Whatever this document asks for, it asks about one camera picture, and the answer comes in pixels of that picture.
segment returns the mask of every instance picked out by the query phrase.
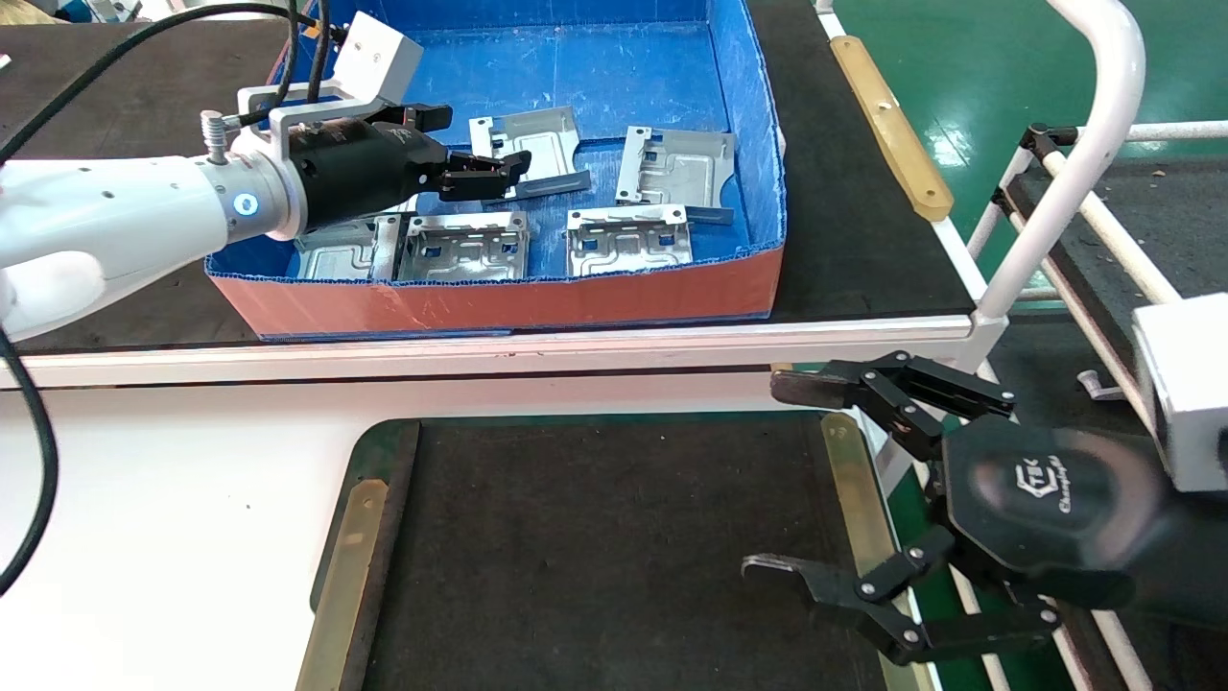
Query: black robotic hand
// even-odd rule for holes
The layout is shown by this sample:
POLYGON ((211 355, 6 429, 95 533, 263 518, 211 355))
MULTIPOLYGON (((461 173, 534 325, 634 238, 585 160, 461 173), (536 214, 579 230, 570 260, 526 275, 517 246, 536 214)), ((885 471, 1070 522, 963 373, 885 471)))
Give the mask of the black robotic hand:
POLYGON ((1041 595, 1228 626, 1228 502, 1176 492, 1149 438, 1014 425, 1008 392, 907 353, 779 372, 771 387, 785 404, 862 409, 930 469, 933 528, 862 578, 743 561, 747 579, 798 588, 815 623, 851 627, 896 664, 1041 644, 1060 625, 1041 595), (914 401, 969 423, 944 433, 914 401), (914 623, 892 599, 942 562, 1014 606, 914 623))
POLYGON ((307 227, 378 214, 421 191, 445 201, 501 199, 528 172, 528 151, 488 158, 448 151, 425 134, 451 124, 449 106, 414 104, 292 130, 307 227))

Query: metal bracket part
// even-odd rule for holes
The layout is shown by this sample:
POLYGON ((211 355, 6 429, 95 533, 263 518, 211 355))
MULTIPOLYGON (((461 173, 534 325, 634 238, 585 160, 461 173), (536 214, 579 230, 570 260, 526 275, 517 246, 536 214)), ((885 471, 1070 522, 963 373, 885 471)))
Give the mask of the metal bracket part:
POLYGON ((580 146, 580 130, 571 106, 473 118, 469 141, 475 156, 502 158, 512 151, 532 153, 528 172, 503 200, 577 191, 592 184, 589 172, 576 171, 572 161, 580 146))
POLYGON ((300 279, 392 280, 403 242, 404 216, 356 218, 295 238, 300 279))
POLYGON ((524 277, 528 227, 524 211, 415 216, 398 279, 460 282, 524 277))
POLYGON ((567 212, 567 274, 673 266, 694 260, 682 204, 612 206, 567 212))
POLYGON ((729 225, 721 188, 733 174, 732 134, 626 128, 618 173, 619 204, 683 204, 693 222, 729 225))

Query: brass strip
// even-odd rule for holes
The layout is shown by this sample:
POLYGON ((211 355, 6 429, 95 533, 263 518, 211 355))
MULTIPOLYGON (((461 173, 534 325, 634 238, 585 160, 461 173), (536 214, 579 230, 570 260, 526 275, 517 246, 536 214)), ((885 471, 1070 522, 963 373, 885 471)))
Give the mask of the brass strip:
POLYGON ((333 691, 341 682, 387 497, 382 480, 363 480, 350 491, 296 691, 333 691))
POLYGON ((921 140, 866 45, 853 36, 837 36, 831 39, 831 52, 861 103, 861 110, 869 122, 869 129, 874 131, 883 158, 912 203, 912 210, 928 221, 947 217, 954 205, 954 196, 938 174, 938 167, 921 146, 921 140))
MULTIPOLYGON (((865 576, 895 554, 887 507, 857 423, 844 414, 830 414, 824 416, 822 428, 853 563, 857 576, 865 576)), ((906 593, 895 600, 895 606, 912 616, 906 593)), ((882 655, 878 663, 883 668, 888 691, 935 691, 927 665, 896 666, 882 655)))

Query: white robotic arm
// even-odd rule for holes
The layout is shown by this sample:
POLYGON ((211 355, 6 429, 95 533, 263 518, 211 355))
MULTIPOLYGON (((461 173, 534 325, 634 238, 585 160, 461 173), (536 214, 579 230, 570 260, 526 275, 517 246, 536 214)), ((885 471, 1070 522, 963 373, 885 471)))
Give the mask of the white robotic arm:
POLYGON ((18 340, 287 220, 263 156, 11 161, 0 168, 0 319, 18 340))
MULTIPOLYGON (((274 108, 268 129, 243 128, 231 151, 226 131, 238 117, 208 112, 209 153, 194 158, 0 167, 0 323, 10 338, 81 318, 231 242, 291 239, 424 190, 494 199, 516 184, 527 153, 449 153, 422 134, 448 126, 449 108, 400 106, 420 45, 361 12, 349 36, 321 85, 336 99, 274 108), (372 115, 381 122, 363 119, 372 115)), ((239 90, 239 113, 274 91, 239 90)), ((297 83, 287 97, 306 92, 297 83)))

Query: printed logo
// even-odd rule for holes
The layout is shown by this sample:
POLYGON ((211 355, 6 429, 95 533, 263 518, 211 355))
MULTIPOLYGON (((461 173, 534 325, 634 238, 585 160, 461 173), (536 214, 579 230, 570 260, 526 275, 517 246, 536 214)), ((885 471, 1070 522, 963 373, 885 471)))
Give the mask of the printed logo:
POLYGON ((1057 511, 1063 514, 1071 513, 1071 481, 1066 474, 1066 465, 1057 457, 1049 457, 1047 463, 1038 459, 1023 459, 1023 463, 1014 466, 1014 481, 1019 490, 1038 500, 1061 491, 1057 501, 1057 511))

